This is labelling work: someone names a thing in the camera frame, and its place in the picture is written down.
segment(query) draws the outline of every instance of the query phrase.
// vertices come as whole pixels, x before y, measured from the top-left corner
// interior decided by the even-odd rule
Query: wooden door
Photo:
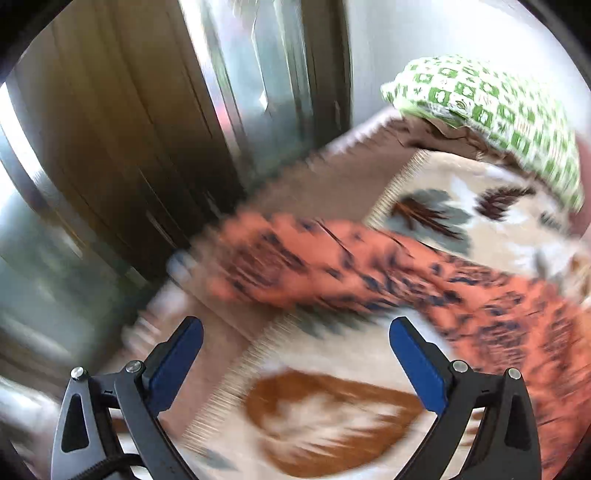
[[[242,195],[176,0],[74,0],[7,85],[49,178],[147,278]]]

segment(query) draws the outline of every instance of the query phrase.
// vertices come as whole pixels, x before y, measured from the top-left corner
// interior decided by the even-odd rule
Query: blue gripper pad
[[[447,395],[445,383],[437,369],[400,319],[395,319],[390,324],[389,337],[390,347],[404,368],[423,406],[428,411],[441,415],[447,406]]]
[[[168,410],[173,404],[175,397],[195,357],[203,345],[203,324],[196,317],[187,317],[173,333],[168,342],[156,346],[153,353],[162,346],[165,354],[160,364],[151,375],[148,384],[149,397],[147,407],[150,413],[156,417],[158,413]]]

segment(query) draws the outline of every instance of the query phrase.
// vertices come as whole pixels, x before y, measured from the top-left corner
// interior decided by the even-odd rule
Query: metal screw
[[[132,360],[131,362],[127,362],[127,365],[125,365],[125,371],[129,372],[130,374],[134,374],[142,370],[143,366],[144,364],[139,360]]]
[[[83,367],[74,367],[70,372],[70,377],[77,382],[84,380],[86,376],[86,370]]]
[[[465,373],[468,371],[468,364],[463,360],[456,360],[452,363],[452,368],[458,373]]]
[[[516,368],[510,368],[507,373],[513,380],[519,380],[521,378],[521,372]]]

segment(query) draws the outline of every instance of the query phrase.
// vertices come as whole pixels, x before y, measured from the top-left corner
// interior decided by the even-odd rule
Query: green patterned pillow
[[[579,152],[562,105],[534,80],[460,56],[413,60],[382,96],[402,113],[479,131],[539,174],[566,206],[583,204]]]

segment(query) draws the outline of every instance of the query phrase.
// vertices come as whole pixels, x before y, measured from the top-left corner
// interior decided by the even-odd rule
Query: glass door
[[[299,0],[179,0],[226,141],[249,188],[313,147]]]

